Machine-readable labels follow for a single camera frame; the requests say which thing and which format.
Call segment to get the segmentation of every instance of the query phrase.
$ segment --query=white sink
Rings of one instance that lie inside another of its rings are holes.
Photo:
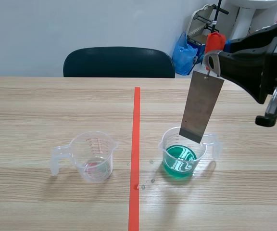
[[[277,4],[277,0],[230,0],[230,3],[242,8],[266,9]]]
[[[247,36],[256,9],[267,9],[277,4],[277,0],[228,0],[240,7],[230,39]]]

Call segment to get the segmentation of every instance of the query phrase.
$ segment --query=black chair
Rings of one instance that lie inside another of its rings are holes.
[[[175,78],[172,59],[164,52],[136,47],[95,47],[72,52],[64,77]]]

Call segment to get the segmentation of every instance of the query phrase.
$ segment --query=wooden table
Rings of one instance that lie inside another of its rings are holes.
[[[141,87],[141,231],[277,231],[277,124],[225,82],[207,132],[223,142],[190,180],[162,171],[157,145],[180,126],[189,79],[0,77],[0,231],[126,231],[134,87]],[[85,183],[67,160],[50,176],[53,147],[84,131],[119,141],[109,180]]]

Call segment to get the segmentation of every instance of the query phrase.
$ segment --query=measuring cup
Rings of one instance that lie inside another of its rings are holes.
[[[222,144],[216,135],[204,135],[201,143],[196,143],[179,135],[180,127],[166,131],[159,143],[163,152],[162,164],[165,170],[175,177],[192,176],[199,161],[209,148],[212,148],[213,158],[218,159]]]
[[[117,142],[103,132],[85,132],[70,144],[54,148],[50,160],[51,173],[57,175],[58,160],[68,158],[86,181],[103,181],[112,173],[113,152],[117,146]]]

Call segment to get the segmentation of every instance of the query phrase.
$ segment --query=red tape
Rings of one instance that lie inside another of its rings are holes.
[[[139,231],[140,88],[134,88],[128,231]]]

